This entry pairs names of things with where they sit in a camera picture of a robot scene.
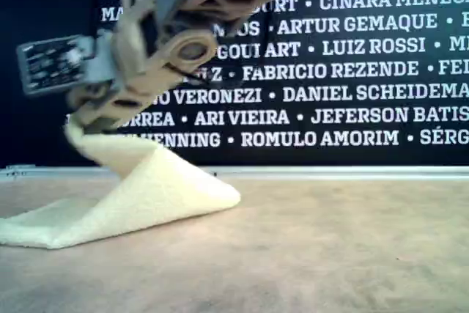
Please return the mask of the right gripper fixed jaw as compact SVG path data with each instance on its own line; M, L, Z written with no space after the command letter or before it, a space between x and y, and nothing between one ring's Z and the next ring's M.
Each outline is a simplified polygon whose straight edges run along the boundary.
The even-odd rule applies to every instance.
M123 118L125 111L113 106L113 102L119 97L121 90L122 85L111 81L73 87L66 94L67 106L70 109L68 119L80 119L82 107L85 107L84 119Z

